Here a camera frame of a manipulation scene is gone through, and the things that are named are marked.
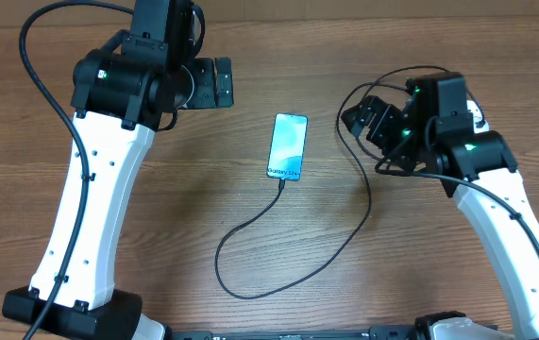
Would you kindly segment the white charger adapter plug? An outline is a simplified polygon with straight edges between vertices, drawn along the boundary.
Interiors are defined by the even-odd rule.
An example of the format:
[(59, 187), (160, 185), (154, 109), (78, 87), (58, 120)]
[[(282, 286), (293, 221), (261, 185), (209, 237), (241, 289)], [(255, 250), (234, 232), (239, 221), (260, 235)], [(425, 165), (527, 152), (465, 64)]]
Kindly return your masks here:
[(474, 133), (479, 134), (479, 133), (489, 131), (490, 130), (489, 123), (483, 119), (483, 115), (480, 110), (480, 107), (476, 104), (476, 102), (468, 99), (466, 101), (466, 104), (467, 104), (468, 112), (473, 115)]

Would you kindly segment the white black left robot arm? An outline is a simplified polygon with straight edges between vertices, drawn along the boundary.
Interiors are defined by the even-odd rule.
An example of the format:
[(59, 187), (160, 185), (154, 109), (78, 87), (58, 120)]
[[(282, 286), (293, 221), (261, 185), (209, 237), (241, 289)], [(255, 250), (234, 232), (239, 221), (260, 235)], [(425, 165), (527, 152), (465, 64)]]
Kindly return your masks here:
[(206, 23), (191, 1), (139, 1), (131, 25), (75, 66), (72, 153), (53, 231), (5, 318), (70, 339), (168, 339), (142, 298), (114, 282), (126, 207), (164, 114), (233, 105), (231, 61), (203, 58)]

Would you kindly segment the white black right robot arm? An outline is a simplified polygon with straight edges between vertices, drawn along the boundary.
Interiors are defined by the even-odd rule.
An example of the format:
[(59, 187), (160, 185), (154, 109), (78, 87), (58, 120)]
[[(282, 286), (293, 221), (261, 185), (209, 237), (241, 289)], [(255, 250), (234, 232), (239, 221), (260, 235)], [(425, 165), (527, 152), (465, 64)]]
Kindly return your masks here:
[(480, 238), (509, 306), (513, 339), (539, 339), (539, 222), (518, 163), (504, 138), (487, 127), (463, 75), (431, 66), (407, 80), (403, 109), (364, 83), (355, 106), (341, 106), (336, 125), (363, 136), (381, 156), (377, 173), (438, 179)]

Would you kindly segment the blue Galaxy smartphone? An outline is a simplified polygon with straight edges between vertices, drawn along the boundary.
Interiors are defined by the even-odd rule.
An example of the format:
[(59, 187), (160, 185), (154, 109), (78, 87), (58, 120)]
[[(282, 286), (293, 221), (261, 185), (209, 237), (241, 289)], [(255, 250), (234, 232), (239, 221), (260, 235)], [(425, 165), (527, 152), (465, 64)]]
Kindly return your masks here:
[(304, 115), (276, 115), (266, 169), (268, 178), (300, 180), (308, 122)]

